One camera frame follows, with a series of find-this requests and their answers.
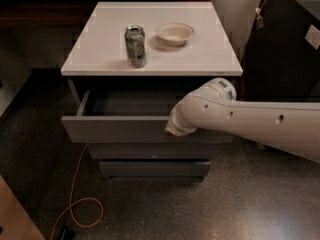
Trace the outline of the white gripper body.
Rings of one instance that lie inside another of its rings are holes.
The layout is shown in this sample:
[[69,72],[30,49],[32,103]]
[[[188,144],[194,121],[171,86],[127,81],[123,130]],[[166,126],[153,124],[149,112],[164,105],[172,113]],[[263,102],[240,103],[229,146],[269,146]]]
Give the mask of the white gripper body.
[[197,128],[183,117],[179,108],[174,108],[169,115],[165,130],[174,136],[180,137],[192,134]]

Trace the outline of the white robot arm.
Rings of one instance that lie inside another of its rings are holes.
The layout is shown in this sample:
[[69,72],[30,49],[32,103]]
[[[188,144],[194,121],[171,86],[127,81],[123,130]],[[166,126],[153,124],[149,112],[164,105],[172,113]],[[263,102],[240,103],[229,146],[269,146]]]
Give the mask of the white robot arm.
[[238,101],[233,85],[214,78],[172,109],[166,131],[186,136],[198,129],[236,135],[320,162],[320,104]]

